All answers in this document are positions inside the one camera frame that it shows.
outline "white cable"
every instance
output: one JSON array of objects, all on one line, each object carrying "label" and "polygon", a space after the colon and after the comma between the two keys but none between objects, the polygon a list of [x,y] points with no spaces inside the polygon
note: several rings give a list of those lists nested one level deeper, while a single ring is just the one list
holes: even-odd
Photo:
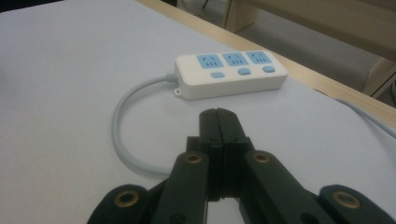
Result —
[{"label": "white cable", "polygon": [[[128,102],[128,100],[138,91],[141,91],[142,89],[145,89],[148,86],[154,85],[156,83],[160,82],[177,82],[177,76],[176,75],[167,75],[165,77],[156,77],[154,79],[148,80],[146,82],[143,82],[135,87],[133,87],[130,91],[128,91],[119,101],[117,104],[116,109],[114,110],[113,113],[113,120],[111,122],[111,138],[113,141],[113,146],[117,152],[117,155],[119,156],[120,160],[132,171],[135,168],[139,168],[143,171],[151,172],[154,174],[159,174],[159,175],[169,175],[171,173],[171,169],[166,169],[158,166],[153,166],[150,164],[145,163],[144,161],[139,160],[136,156],[134,156],[123,144],[123,142],[120,139],[120,115],[121,111],[124,108],[125,104]],[[354,111],[356,111],[359,115],[367,118],[370,120],[372,123],[377,125],[379,128],[381,128],[384,132],[388,133],[390,136],[393,138],[396,138],[396,131],[388,127],[387,125],[383,124],[381,121],[378,119],[374,118],[371,116],[369,113],[365,112],[364,110],[358,108],[357,106],[351,104],[350,102],[347,102],[345,100],[341,99],[336,99],[336,101],[340,102],[343,105],[347,105]]]},{"label": "white cable", "polygon": [[113,120],[111,122],[111,138],[113,141],[113,146],[121,161],[131,170],[135,168],[139,168],[141,170],[159,175],[169,175],[171,173],[170,169],[153,166],[145,163],[144,161],[139,160],[130,151],[128,151],[128,149],[125,147],[125,145],[123,144],[120,138],[120,117],[121,117],[120,114],[125,104],[128,102],[128,100],[138,91],[141,91],[142,89],[151,86],[153,84],[165,82],[165,81],[177,82],[177,76],[167,75],[166,77],[157,77],[133,87],[121,98],[121,100],[117,104],[116,109],[114,110]]},{"label": "white cable", "polygon": [[373,117],[371,114],[369,114],[366,111],[358,108],[356,105],[353,105],[352,103],[350,103],[348,101],[341,100],[341,99],[335,99],[335,100],[340,102],[343,105],[349,106],[356,113],[358,113],[362,117],[367,118],[368,120],[370,120],[372,123],[374,123],[376,126],[378,126],[380,129],[382,129],[384,132],[388,133],[393,138],[396,138],[396,131],[394,129],[392,129],[389,126],[385,125],[379,119],[376,119],[375,117]]}]

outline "screw hole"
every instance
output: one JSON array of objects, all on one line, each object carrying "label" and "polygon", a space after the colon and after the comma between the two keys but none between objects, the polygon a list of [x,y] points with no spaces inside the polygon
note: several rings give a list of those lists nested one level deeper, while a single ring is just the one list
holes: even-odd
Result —
[{"label": "screw hole", "polygon": [[180,96],[181,95],[181,90],[180,89],[175,89],[175,95]]},{"label": "screw hole", "polygon": [[200,162],[201,160],[202,160],[201,156],[196,155],[196,154],[188,155],[187,158],[186,158],[186,161],[187,161],[188,163],[198,163],[198,162]]},{"label": "screw hole", "polygon": [[338,202],[339,204],[343,205],[347,208],[360,208],[361,202],[358,198],[353,196],[352,194],[343,192],[343,191],[336,191],[332,194],[332,198]]},{"label": "screw hole", "polygon": [[263,154],[263,153],[256,153],[253,156],[254,160],[260,163],[267,163],[268,161],[270,161],[270,158]]},{"label": "screw hole", "polygon": [[139,194],[133,190],[125,190],[117,195],[114,204],[118,207],[130,207],[139,201]]}]

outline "blue button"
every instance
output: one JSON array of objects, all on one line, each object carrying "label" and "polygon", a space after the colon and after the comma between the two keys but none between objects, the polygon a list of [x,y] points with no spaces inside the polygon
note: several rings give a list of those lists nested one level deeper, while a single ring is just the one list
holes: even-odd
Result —
[{"label": "blue button", "polygon": [[250,69],[248,69],[248,68],[240,68],[240,69],[238,69],[238,73],[241,76],[245,76],[245,75],[250,75],[251,74]]},{"label": "blue button", "polygon": [[275,72],[275,68],[273,66],[265,66],[262,70],[266,73],[274,73]]},{"label": "blue button", "polygon": [[222,72],[214,72],[211,73],[210,76],[212,76],[213,78],[219,78],[219,77],[224,77],[224,74]]}]

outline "power strip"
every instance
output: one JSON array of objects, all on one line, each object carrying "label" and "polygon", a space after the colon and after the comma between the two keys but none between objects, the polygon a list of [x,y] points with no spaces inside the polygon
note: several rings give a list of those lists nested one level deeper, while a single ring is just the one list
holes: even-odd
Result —
[{"label": "power strip", "polygon": [[288,76],[265,50],[179,56],[176,73],[175,95],[187,100],[279,89]]}]

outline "white power strip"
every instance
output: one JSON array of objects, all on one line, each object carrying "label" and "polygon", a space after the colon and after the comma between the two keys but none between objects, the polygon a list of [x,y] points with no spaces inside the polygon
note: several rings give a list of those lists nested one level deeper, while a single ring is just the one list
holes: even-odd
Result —
[{"label": "white power strip", "polygon": [[288,76],[264,50],[179,56],[176,73],[175,95],[187,100],[279,89]]}]

